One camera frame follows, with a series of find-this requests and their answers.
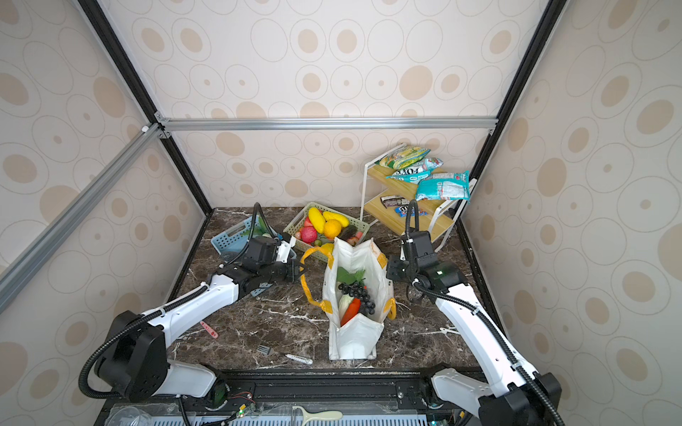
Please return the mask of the dark chocolate bar packet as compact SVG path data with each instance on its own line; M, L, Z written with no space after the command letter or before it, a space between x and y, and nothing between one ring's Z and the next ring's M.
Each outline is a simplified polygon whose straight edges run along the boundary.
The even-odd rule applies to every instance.
M406 206L406 205L410 204L409 200L407 200L406 198L399 196L399 195L381 196L380 202L387 209L394 208L394 207Z

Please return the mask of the red chili pepper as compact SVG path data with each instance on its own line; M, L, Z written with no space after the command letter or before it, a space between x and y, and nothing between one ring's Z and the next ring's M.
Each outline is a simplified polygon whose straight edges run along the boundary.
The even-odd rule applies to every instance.
M360 309L362 308L362 301L358 298L354 298L350 305L346 308L346 311L344 313L344 316L342 317L340 323L341 326L344 327L346 323L351 321L359 312Z

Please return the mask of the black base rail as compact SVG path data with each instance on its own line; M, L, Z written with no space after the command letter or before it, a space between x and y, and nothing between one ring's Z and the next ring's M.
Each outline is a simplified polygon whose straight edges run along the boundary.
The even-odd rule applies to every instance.
M236 413L239 402L394 403L437 415L448 409L476 417L484 425L561 425L561 386L555 376L534 373L520 385L504 387L502 396L479 368L458 371L447 364L412 371L228 371L208 365L170 363L144 367L135 375L104 375L109 390L95 390L86 377L79 390L91 399L189 398L203 410Z

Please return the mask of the dark eggplant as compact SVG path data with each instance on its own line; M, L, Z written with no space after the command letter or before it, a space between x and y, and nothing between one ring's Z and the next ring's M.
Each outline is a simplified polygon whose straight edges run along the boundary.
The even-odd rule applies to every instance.
M348 225L337 237L343 241L347 241L348 239L355 237L355 234L357 234L357 227L354 225Z

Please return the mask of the white radish with leaves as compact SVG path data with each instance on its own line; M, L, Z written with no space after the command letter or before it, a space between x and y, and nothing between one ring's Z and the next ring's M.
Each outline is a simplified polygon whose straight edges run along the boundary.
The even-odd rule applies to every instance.
M346 311L352 302L353 302L353 297L348 295L348 294L344 294L340 298L340 300L339 300L339 316L340 317L343 317L346 314Z

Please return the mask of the green grape leaf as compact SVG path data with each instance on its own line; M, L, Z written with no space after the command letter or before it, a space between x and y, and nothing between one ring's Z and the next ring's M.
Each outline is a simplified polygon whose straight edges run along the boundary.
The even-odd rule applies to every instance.
M364 270L350 272L343 267L339 267L339 269L337 269L337 281L341 284L353 285L355 283L362 283L364 280L364 275Z

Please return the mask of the pink handled tool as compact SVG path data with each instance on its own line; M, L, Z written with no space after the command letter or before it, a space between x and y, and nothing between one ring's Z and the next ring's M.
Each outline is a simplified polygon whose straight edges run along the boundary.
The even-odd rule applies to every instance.
M218 332L213 329L211 326L209 326L205 321L201 321L200 325L204 328L204 330L214 339L218 339Z

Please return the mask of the green yellow snack bag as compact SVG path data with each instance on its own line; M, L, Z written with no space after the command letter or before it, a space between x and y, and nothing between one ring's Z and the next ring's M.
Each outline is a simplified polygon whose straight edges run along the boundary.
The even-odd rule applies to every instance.
M431 150L425 147L403 147L400 150L385 155L378 161L378 165L391 170L403 170L414 163L420 162L430 153Z

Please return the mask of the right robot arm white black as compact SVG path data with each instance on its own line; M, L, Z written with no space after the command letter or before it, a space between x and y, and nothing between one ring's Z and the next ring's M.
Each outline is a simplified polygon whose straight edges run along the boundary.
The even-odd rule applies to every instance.
M419 228L417 201L408 205L401 255L392 256L387 277L404 282L431 300L456 327L485 379L464 376L453 367L434 372L428 383L437 404L449 402L483 425L561 425L561 385L540 374L505 337L485 311L460 269L438 258L431 234Z

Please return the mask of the black grapes bunch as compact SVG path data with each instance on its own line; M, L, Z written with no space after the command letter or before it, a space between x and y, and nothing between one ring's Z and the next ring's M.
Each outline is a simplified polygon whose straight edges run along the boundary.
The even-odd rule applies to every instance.
M371 298L368 288L363 283L355 283L353 285L339 283L337 289L342 293L342 296L348 294L353 298L358 298L362 301L362 308L359 313L366 316L375 313L376 304Z

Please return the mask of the blue plastic vegetable basket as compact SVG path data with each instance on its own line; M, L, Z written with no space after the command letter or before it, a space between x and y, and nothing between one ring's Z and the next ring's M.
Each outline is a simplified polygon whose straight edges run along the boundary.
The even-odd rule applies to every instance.
M246 218L242 222L230 227L229 229L217 234L211 239L211 245L215 248L220 258L230 262L244 249L249 240L252 225L252 218ZM256 216L256 226L252 236L266 236L281 240L282 236L277 234L272 227L268 227L266 221L261 216Z

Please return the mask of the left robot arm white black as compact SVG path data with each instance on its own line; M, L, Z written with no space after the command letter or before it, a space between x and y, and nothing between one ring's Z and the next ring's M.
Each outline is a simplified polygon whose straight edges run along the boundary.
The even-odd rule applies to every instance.
M264 225L266 232L250 230L243 248L195 289L141 314L125 311L115 317L105 342L78 376L81 394L89 399L121 397L130 403L187 396L205 400L210 408L226 403L230 388L218 369L169 360L167 351L211 314L304 274L294 253L296 238L276 232L258 203L250 222Z

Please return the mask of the wrinkled yellow orange fruit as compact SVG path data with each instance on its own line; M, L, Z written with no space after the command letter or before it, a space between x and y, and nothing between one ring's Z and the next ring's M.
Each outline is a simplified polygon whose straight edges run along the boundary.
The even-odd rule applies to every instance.
M333 241L339 234L342 232L344 228L337 222L336 220L331 220L329 222L325 222L324 227L323 227L323 235Z

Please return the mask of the pink dragon fruit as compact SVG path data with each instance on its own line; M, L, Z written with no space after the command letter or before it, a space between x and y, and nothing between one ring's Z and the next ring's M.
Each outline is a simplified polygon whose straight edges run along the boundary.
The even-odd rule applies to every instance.
M318 232L309 218L306 218L300 232L300 240L308 245L313 245L318 239Z

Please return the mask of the white grocery bag yellow handles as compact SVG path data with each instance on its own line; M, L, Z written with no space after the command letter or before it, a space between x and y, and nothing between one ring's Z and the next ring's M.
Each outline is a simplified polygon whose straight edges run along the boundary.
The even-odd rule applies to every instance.
M308 302L329 319L329 359L374 360L384 322L397 313L387 257L372 240L352 246L336 239L331 248L311 248L302 259L314 254L326 261L321 300L313 298L305 276L301 286Z

